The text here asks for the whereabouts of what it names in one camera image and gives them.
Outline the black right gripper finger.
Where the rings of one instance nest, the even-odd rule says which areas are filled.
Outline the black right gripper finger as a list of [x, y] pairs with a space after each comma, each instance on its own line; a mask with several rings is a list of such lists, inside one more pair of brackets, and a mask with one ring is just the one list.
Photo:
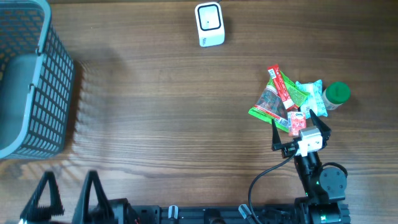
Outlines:
[[327, 146], [327, 141], [331, 136], [331, 129], [313, 112], [312, 109], [310, 109], [309, 112], [313, 125], [318, 128], [323, 138], [323, 146]]
[[282, 149], [282, 143], [281, 143], [278, 129], [277, 129], [274, 119], [272, 120], [272, 146], [271, 146], [271, 149], [273, 151], [278, 151], [278, 150]]

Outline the small red carton box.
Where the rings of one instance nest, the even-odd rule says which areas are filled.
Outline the small red carton box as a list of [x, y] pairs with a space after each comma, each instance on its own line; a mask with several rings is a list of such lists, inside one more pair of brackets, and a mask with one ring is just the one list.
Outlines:
[[289, 136], [298, 136], [301, 129], [307, 127], [306, 116], [304, 112], [289, 111], [287, 113]]

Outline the light blue wipes packet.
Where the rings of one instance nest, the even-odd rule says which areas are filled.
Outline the light blue wipes packet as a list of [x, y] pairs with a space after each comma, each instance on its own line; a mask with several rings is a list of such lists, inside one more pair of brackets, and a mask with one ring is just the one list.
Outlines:
[[299, 90], [309, 93], [307, 99], [301, 105], [300, 110], [305, 113], [307, 119], [311, 117], [310, 110], [317, 116], [328, 116], [325, 104], [322, 100], [322, 80], [313, 83], [295, 82]]

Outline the green snack bag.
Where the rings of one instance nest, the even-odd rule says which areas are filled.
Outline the green snack bag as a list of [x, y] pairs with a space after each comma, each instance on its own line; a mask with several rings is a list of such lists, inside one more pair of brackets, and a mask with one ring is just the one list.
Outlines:
[[[297, 110], [303, 105], [310, 94], [306, 91], [300, 90], [298, 86], [283, 72], [280, 73], [284, 79], [287, 91], [292, 101], [295, 103], [294, 110]], [[277, 128], [285, 132], [289, 132], [287, 110], [278, 95], [272, 79], [268, 81], [262, 95], [258, 99], [257, 103], [248, 111], [248, 114], [269, 124], [272, 123], [272, 120], [275, 120]]]

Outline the green lid jar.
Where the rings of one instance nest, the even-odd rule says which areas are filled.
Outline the green lid jar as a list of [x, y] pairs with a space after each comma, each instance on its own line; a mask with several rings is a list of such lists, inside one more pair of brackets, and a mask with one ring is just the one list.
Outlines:
[[322, 93], [322, 100], [327, 110], [335, 110], [346, 103], [351, 96], [349, 86], [343, 82], [334, 82]]

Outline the red toothpaste box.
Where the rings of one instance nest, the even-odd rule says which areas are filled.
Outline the red toothpaste box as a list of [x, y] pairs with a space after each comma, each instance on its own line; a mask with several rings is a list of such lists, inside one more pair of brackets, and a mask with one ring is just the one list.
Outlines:
[[282, 100], [282, 103], [287, 111], [297, 109], [297, 105], [291, 99], [289, 92], [287, 91], [287, 87], [284, 83], [284, 79], [280, 72], [278, 65], [273, 65], [267, 68], [269, 75], [274, 82], [275, 88]]

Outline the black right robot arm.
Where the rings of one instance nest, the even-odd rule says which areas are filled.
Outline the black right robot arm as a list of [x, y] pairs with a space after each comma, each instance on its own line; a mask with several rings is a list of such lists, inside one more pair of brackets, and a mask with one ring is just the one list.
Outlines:
[[284, 144], [272, 122], [272, 150], [294, 160], [306, 196], [296, 198], [293, 204], [266, 206], [262, 211], [266, 223], [351, 223], [348, 205], [343, 203], [348, 171], [335, 162], [320, 161], [318, 151], [326, 147], [331, 129], [313, 111], [310, 118], [313, 125]]

